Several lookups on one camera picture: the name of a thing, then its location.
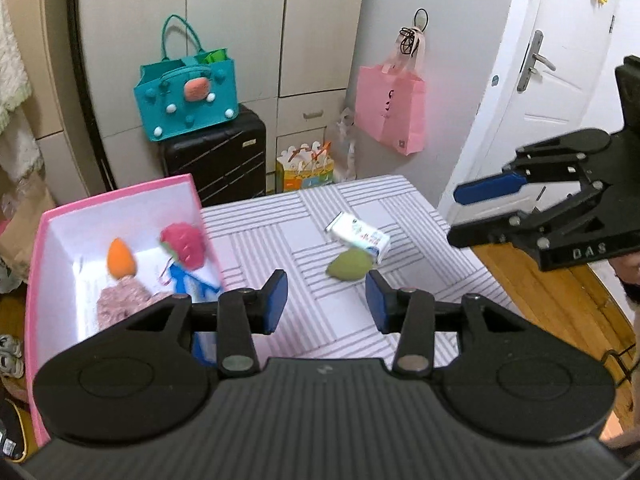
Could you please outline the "white wardrobe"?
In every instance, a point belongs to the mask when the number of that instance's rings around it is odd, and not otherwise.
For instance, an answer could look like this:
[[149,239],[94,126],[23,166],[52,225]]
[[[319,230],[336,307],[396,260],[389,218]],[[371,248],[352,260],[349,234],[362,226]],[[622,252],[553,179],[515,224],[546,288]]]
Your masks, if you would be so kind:
[[46,0],[79,101],[72,149],[88,191],[156,179],[158,149],[240,106],[265,126],[258,182],[343,109],[362,0]]

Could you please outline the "pink strawberry plush keychain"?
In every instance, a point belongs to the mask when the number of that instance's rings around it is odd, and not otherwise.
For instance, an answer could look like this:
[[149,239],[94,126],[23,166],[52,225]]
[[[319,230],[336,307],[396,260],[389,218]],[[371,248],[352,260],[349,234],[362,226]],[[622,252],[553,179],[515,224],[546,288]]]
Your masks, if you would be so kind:
[[160,244],[187,271],[204,266],[206,246],[202,232],[186,222],[173,223],[160,232]]

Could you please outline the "pink floral scrunchie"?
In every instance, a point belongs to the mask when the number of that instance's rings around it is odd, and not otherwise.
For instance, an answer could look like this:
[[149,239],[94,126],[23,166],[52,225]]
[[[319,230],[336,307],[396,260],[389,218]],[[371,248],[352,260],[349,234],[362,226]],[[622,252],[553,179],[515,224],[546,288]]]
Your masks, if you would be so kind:
[[137,278],[125,276],[101,292],[96,303],[99,329],[106,330],[169,296],[170,292],[153,294]]

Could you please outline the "brown paper bag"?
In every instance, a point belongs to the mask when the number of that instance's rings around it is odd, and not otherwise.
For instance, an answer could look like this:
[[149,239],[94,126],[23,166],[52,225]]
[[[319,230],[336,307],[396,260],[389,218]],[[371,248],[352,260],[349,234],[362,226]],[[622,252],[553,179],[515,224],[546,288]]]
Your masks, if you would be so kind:
[[1,225],[1,258],[23,282],[28,281],[32,252],[42,215],[55,208],[55,201],[38,172],[21,180],[1,205],[12,216]]

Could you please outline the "orange makeup sponge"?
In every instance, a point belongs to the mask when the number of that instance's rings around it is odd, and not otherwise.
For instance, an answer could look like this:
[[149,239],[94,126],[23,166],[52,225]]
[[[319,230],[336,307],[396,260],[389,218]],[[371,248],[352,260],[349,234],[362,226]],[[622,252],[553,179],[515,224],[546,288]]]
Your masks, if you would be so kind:
[[128,245],[115,238],[108,248],[106,257],[107,271],[114,280],[133,278],[137,274],[137,261]]

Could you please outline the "striped table cloth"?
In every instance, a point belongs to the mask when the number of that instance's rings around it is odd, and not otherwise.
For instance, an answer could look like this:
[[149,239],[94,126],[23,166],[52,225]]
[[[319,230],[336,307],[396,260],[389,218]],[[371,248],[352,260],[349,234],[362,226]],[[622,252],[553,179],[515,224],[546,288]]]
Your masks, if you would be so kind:
[[[328,226],[347,212],[390,237],[376,266]],[[387,176],[208,207],[202,216],[224,284],[258,288],[273,270],[288,274],[288,301],[276,332],[258,336],[259,359],[381,358],[398,338],[378,332],[364,276],[373,268],[393,288],[416,287],[457,302],[467,292],[515,308],[480,259],[450,247],[448,223],[403,177]]]

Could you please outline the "white door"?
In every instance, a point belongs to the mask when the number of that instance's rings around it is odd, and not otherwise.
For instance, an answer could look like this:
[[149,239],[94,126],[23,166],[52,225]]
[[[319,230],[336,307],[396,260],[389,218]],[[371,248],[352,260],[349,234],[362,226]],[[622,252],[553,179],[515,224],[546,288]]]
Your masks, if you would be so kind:
[[531,184],[462,206],[454,188],[490,176],[517,148],[578,128],[600,77],[620,0],[511,0],[483,101],[438,205],[451,223],[544,208],[570,187]]

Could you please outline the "colourful paper gift bag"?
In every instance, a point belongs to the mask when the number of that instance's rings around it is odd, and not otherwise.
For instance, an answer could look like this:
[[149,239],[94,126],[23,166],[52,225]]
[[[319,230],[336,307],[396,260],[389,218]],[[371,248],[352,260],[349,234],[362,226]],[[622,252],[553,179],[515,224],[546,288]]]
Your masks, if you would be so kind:
[[334,160],[331,143],[290,146],[276,158],[276,192],[287,193],[331,184]]

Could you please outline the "teal felt tote bag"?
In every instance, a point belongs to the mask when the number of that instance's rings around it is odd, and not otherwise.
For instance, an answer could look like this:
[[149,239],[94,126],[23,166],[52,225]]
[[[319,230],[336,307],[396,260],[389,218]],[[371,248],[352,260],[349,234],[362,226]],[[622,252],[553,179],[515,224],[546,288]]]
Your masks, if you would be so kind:
[[[171,21],[183,24],[196,53],[183,58],[167,55],[166,35]],[[234,59],[225,48],[206,51],[193,27],[171,14],[160,35],[162,59],[140,67],[134,98],[142,129],[151,142],[230,122],[239,115]]]

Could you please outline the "blue white box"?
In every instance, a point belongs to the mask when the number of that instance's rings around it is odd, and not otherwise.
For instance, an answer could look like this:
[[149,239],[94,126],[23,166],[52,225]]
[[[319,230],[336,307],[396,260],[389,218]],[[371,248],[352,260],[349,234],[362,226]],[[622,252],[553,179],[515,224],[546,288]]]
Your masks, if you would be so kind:
[[[213,281],[201,278],[200,274],[194,274],[184,270],[178,263],[168,266],[172,288],[177,294],[189,295],[194,304],[217,301],[224,291],[221,281],[214,278]],[[216,333],[211,330],[200,330],[193,336],[192,356],[206,365],[216,364]]]

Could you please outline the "white tissue packet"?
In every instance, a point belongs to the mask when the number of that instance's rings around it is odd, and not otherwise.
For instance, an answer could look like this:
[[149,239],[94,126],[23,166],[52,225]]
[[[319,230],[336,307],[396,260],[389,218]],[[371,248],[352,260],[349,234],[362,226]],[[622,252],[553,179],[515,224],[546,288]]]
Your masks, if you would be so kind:
[[348,212],[340,212],[327,226],[330,237],[348,247],[366,252],[375,263],[381,263],[390,249],[390,236]]

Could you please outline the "black suitcase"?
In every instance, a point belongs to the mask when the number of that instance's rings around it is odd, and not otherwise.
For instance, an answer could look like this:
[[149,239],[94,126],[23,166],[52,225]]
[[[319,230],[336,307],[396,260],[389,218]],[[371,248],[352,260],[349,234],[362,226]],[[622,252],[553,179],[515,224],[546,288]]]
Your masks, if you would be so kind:
[[188,174],[204,207],[266,194],[266,126],[242,105],[231,122],[158,144],[167,177]]

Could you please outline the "green makeup sponge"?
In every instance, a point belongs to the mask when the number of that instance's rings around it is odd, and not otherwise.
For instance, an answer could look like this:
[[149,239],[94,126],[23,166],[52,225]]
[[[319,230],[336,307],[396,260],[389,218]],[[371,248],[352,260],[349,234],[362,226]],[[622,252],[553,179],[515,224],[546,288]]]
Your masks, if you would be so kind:
[[343,282],[362,280],[372,270],[374,260],[362,249],[348,248],[326,268],[326,274]]

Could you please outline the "pink hanging shopping bag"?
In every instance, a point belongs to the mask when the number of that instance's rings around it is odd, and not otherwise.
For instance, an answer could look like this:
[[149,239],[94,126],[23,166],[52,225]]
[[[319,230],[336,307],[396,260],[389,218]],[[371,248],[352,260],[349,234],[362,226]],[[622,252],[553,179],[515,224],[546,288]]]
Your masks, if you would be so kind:
[[357,77],[355,126],[404,156],[425,145],[424,54],[424,33],[404,27],[392,54],[381,64],[360,67]]

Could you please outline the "pink storage box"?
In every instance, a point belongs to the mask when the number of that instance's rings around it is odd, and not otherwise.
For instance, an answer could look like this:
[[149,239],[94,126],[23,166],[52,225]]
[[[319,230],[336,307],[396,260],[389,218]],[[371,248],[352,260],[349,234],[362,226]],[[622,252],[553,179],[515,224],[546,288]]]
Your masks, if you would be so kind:
[[187,174],[144,182],[46,211],[40,218],[27,287],[24,361],[31,385],[43,364],[99,330],[96,303],[114,285],[106,257],[123,240],[137,278],[163,292],[168,261],[160,233],[174,223],[204,226],[201,202]]

